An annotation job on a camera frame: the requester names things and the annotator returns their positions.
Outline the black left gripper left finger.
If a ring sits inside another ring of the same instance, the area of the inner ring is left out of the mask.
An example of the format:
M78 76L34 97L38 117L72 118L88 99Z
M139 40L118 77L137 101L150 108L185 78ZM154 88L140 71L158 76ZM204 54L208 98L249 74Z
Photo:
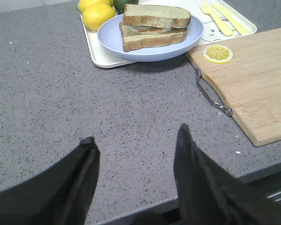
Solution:
M87 137L39 175L0 192L0 225L82 225L97 185L100 151Z

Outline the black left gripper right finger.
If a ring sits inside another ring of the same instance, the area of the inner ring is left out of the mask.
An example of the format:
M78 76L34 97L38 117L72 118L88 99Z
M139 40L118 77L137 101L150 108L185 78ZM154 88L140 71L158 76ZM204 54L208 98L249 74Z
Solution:
M174 176L185 225L281 225L281 204L222 169L196 145L185 123L177 134Z

